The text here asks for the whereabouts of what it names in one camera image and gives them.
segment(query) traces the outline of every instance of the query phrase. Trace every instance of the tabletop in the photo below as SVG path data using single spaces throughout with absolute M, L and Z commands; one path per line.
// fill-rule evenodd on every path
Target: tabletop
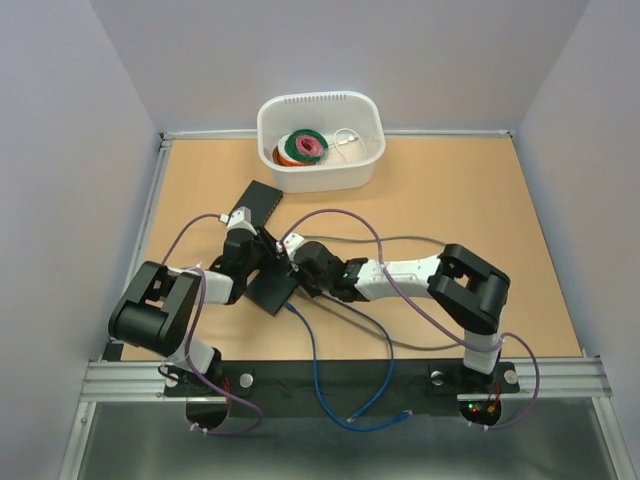
M 258 158 L 255 139 L 174 140 L 148 226 L 146 259 L 160 261 L 193 217 L 228 213 L 251 180 L 275 186 Z M 285 194 L 266 227 L 279 238 L 304 214 L 327 207 L 363 216 L 381 236 L 423 235 L 464 245 L 511 278 L 502 331 L 522 336 L 537 356 L 581 355 L 510 138 L 389 138 L 369 183 L 351 190 Z M 370 237 L 363 225 L 337 214 L 313 217 L 296 232 Z M 208 266 L 221 253 L 225 236 L 223 224 L 202 220 L 184 235 L 168 264 Z M 343 260 L 376 256 L 374 244 L 323 243 Z M 384 245 L 386 260 L 422 258 L 441 250 L 441 246 L 417 240 Z M 311 323 L 320 358 L 388 357 L 388 346 L 379 338 L 309 300 L 293 296 L 291 302 Z M 340 309 L 326 300 L 319 302 Z M 433 300 L 417 299 L 417 303 L 462 335 L 462 329 Z M 394 340 L 422 347 L 451 343 L 402 299 L 353 305 L 382 323 Z M 282 309 L 272 317 L 246 298 L 232 306 L 205 306 L 196 335 L 228 360 L 311 358 L 307 330 L 296 316 Z M 433 352 L 397 347 L 395 354 L 398 358 L 460 357 L 462 349 Z M 503 356 L 527 354 L 517 342 L 507 340 Z M 122 354 L 122 360 L 151 359 L 157 356 L 128 345 Z

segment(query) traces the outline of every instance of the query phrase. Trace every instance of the blue cable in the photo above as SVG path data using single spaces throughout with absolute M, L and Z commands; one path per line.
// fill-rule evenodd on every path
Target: blue cable
M 311 329 L 311 325 L 309 324 L 307 319 L 298 311 L 298 309 L 296 307 L 294 307 L 292 304 L 287 302 L 287 303 L 284 304 L 284 306 L 285 306 L 285 308 L 287 310 L 289 310 L 291 313 L 296 315 L 300 320 L 302 320 L 302 323 L 304 323 L 304 326 L 307 328 L 307 331 L 309 332 L 309 337 L 311 338 L 311 347 L 313 349 L 313 382 L 314 382 L 314 385 L 315 385 L 316 394 L 318 395 L 318 401 L 320 402 L 320 405 L 322 406 L 324 411 L 327 412 L 327 414 L 338 425 L 340 425 L 341 427 L 344 427 L 344 428 L 346 428 L 348 430 L 352 430 L 354 432 L 373 432 L 375 430 L 381 430 L 381 429 L 383 429 L 385 427 L 388 427 L 390 425 L 398 423 L 398 422 L 404 420 L 405 418 L 410 417 L 413 414 L 411 412 L 411 410 L 405 410 L 404 412 L 402 412 L 402 413 L 396 415 L 395 417 L 393 417 L 391 420 L 388 420 L 388 421 L 386 421 L 384 423 L 381 423 L 380 425 L 374 425 L 374 426 L 371 426 L 371 427 L 356 427 L 354 425 L 351 425 L 351 422 L 353 422 L 356 418 L 358 418 L 360 415 L 362 415 L 366 410 L 369 409 L 369 407 L 371 407 L 371 405 L 373 405 L 380 398 L 382 393 L 389 386 L 389 383 L 391 382 L 391 377 L 393 375 L 393 368 L 394 368 L 394 364 L 395 364 L 395 358 L 393 356 L 393 344 L 391 343 L 391 337 L 389 336 L 389 333 L 385 330 L 385 328 L 382 325 L 380 325 L 378 322 L 373 320 L 373 319 L 371 319 L 371 321 L 373 323 L 375 323 L 376 326 L 378 328 L 380 328 L 380 330 L 387 337 L 387 340 L 389 341 L 389 347 L 391 348 L 391 359 L 390 359 L 390 363 L 389 363 L 389 371 L 387 373 L 387 378 L 385 379 L 384 383 L 382 384 L 382 387 L 380 387 L 380 389 L 371 398 L 371 400 L 369 400 L 363 407 L 361 407 L 353 415 L 351 415 L 351 417 L 349 417 L 349 420 L 347 422 L 343 421 L 340 417 L 338 417 L 335 413 L 333 413 L 333 411 L 327 405 L 327 402 L 325 401 L 324 396 L 322 395 L 322 391 L 320 389 L 320 374 L 318 372 L 318 353 L 317 353 L 317 349 L 316 349 L 316 339 L 315 339 L 315 336 L 313 335 L 313 330 Z

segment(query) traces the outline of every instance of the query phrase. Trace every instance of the wall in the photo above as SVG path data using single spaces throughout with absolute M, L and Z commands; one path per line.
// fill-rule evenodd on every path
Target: wall
M 386 128 L 515 128 L 588 0 L 91 0 L 161 131 L 356 90 Z
M 158 137 L 86 0 L 0 17 L 0 469 L 56 478 Z
M 592 0 L 516 146 L 572 314 L 640 472 L 640 4 Z

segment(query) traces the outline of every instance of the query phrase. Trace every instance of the white cable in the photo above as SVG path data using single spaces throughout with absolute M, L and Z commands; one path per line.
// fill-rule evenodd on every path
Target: white cable
M 345 153 L 340 150 L 340 147 L 338 145 L 341 145 L 342 143 L 338 142 L 337 140 L 337 136 L 338 133 L 340 132 L 350 132 L 352 133 L 355 138 L 357 138 L 358 140 L 360 140 L 360 143 L 362 144 L 362 160 L 366 160 L 367 159 L 367 146 L 364 144 L 364 140 L 362 140 L 362 137 L 360 137 L 360 135 L 358 135 L 358 132 L 356 132 L 355 130 L 351 130 L 350 128 L 339 128 L 338 130 L 336 130 L 335 132 L 333 132 L 333 145 L 336 147 L 336 150 L 340 153 L 340 155 L 342 155 L 342 158 L 344 158 L 344 160 L 349 163 L 349 158 L 345 155 Z

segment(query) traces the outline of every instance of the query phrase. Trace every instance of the white plastic basket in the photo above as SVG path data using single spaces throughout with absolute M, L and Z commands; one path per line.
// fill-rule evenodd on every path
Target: white plastic basket
M 303 128 L 331 139 L 340 128 L 350 128 L 366 146 L 366 158 L 343 164 L 283 167 L 273 162 L 278 140 Z M 258 112 L 258 153 L 271 169 L 279 189 L 287 193 L 324 192 L 360 187 L 373 175 L 385 148 L 378 108 L 356 92 L 283 95 L 265 103 Z

